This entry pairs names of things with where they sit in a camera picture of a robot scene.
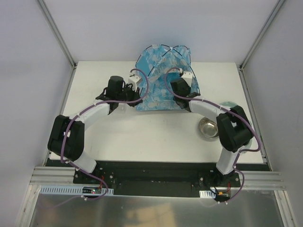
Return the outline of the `blue snowman tent mat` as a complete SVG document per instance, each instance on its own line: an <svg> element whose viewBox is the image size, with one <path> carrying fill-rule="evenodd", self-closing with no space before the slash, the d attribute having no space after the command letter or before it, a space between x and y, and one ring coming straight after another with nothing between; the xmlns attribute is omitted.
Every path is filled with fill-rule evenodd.
<svg viewBox="0 0 303 227"><path fill-rule="evenodd" d="M180 110L173 100L174 96L168 91L164 83L164 75L149 76L149 91L143 102L137 105L137 111Z"/></svg>

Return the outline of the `blue snowman pet tent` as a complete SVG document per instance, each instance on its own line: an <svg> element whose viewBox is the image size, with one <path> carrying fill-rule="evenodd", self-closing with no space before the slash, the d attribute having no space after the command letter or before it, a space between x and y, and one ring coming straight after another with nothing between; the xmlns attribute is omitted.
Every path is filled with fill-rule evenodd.
<svg viewBox="0 0 303 227"><path fill-rule="evenodd" d="M136 106L137 111L180 109L164 82L167 71L173 67L182 69L183 73L190 72L193 76L191 85L189 85L191 92L200 93L197 78L191 68L191 50L188 47L185 45L174 47L164 44L150 45L142 52L135 64L135 68L140 70L138 74L143 79L138 85L143 94L147 88L144 74L149 81L148 94L143 99L143 102Z"/></svg>

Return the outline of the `thin black tent pole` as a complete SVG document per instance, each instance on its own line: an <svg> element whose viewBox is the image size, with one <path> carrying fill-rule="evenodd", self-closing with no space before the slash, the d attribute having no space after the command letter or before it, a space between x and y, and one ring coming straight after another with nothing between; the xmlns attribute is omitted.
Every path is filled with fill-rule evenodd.
<svg viewBox="0 0 303 227"><path fill-rule="evenodd" d="M165 75L174 67L190 71L191 50L185 45L170 47L164 44L153 44L143 50L135 67L142 70L147 77Z"/></svg>

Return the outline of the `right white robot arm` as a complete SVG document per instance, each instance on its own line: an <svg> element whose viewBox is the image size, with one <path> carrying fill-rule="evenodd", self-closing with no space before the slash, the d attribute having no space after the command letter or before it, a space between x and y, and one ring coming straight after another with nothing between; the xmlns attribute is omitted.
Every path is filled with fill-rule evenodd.
<svg viewBox="0 0 303 227"><path fill-rule="evenodd" d="M222 151L216 163L213 181L217 186L225 186L230 181L229 174L233 172L239 150L253 138L243 108L237 105L229 110L222 110L206 100L199 101L199 94L192 93L187 82L181 78L172 80L170 85L175 93L173 99L181 109L200 114L216 123Z"/></svg>

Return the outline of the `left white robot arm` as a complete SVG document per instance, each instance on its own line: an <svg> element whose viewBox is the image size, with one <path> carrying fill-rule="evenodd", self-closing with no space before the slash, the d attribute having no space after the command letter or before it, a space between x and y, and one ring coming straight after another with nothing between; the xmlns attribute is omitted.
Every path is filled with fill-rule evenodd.
<svg viewBox="0 0 303 227"><path fill-rule="evenodd" d="M101 117L111 114L120 103L136 106L143 101L139 84L142 78L131 74L128 83L120 76L111 76L107 87L92 104L71 116L58 115L53 123L47 148L60 156L62 162L69 162L84 170L84 179L95 184L100 179L97 162L84 151L85 131Z"/></svg>

